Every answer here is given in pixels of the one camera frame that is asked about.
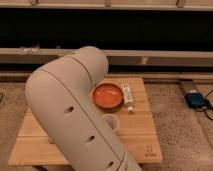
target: orange bowl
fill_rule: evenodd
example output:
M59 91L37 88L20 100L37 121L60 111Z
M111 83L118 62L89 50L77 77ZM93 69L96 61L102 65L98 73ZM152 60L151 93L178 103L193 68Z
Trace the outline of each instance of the orange bowl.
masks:
M93 101L100 108L112 109L123 101L123 92L115 84L103 83L93 91Z

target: floor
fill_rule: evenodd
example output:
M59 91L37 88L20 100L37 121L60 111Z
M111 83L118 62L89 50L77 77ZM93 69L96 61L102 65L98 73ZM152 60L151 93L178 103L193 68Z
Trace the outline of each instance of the floor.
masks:
M7 164L20 128L26 102L24 83L0 82L4 98L0 104L0 171L33 171ZM144 171L213 171L213 121L186 106L178 84L145 84L164 161L144 164ZM213 85L198 85L206 94ZM70 168L49 167L51 171Z

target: wooden table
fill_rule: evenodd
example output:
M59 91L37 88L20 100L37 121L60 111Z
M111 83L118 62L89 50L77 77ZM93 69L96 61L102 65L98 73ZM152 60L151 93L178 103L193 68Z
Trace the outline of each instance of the wooden table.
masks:
M162 161L162 154L141 78L105 78L103 82L120 86L128 83L135 100L134 113L121 107L114 113L120 120L116 132L138 163ZM69 165L68 161L27 110L16 143L9 158L11 166Z

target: bottle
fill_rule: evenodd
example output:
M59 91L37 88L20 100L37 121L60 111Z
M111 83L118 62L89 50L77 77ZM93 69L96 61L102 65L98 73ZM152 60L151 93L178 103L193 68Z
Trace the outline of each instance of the bottle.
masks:
M124 94L124 106L127 107L128 112L133 112L134 99L133 99L129 84L126 84L126 83L122 84L121 87Z

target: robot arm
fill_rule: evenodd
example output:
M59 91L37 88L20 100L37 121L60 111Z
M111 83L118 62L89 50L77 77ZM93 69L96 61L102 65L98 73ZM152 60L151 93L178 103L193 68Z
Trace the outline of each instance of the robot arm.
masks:
M107 71L102 51L81 48L37 69L27 102L76 171L141 171L89 98Z

